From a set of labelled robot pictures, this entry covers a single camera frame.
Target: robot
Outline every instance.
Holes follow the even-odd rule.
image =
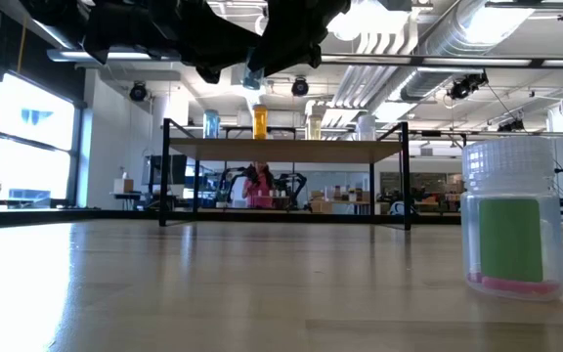
[[[269,76],[290,66],[321,64],[327,25],[351,0],[268,0],[262,36],[216,16],[205,0],[20,0],[32,18],[66,48],[104,65],[110,49],[130,48],[196,67],[207,83],[245,62]]]

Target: exposed ductwork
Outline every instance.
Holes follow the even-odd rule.
[[[534,11],[487,8],[486,0],[462,0],[418,47],[419,55],[481,56],[511,35]],[[397,120],[430,96],[453,75],[416,67],[399,68],[368,109],[383,122]]]

